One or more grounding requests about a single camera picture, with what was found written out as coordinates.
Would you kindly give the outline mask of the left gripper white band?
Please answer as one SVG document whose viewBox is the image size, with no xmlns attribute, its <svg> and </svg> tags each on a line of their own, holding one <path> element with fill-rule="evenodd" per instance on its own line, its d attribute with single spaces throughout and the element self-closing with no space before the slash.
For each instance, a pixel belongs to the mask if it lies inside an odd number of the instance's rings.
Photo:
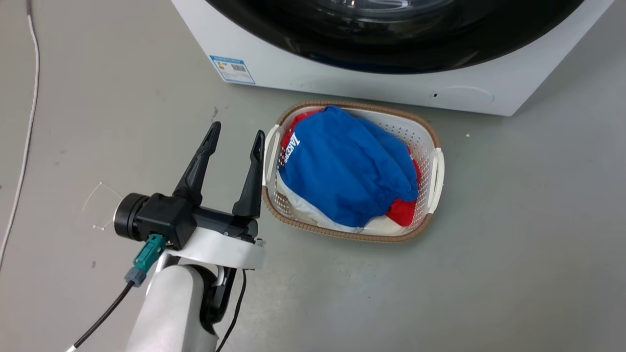
<svg viewBox="0 0 626 352">
<path fill-rule="evenodd" d="M 201 205 L 202 187 L 209 159 L 216 152 L 221 122 L 213 122 L 175 187 L 174 196 Z M 250 167 L 239 200 L 232 214 L 200 207 L 193 216 L 197 227 L 180 250 L 168 248 L 166 254 L 195 262 L 233 269 L 262 269 L 266 257 L 265 241 L 258 238 L 260 203 L 264 180 L 266 135 L 259 130 L 250 150 Z"/>
</svg>

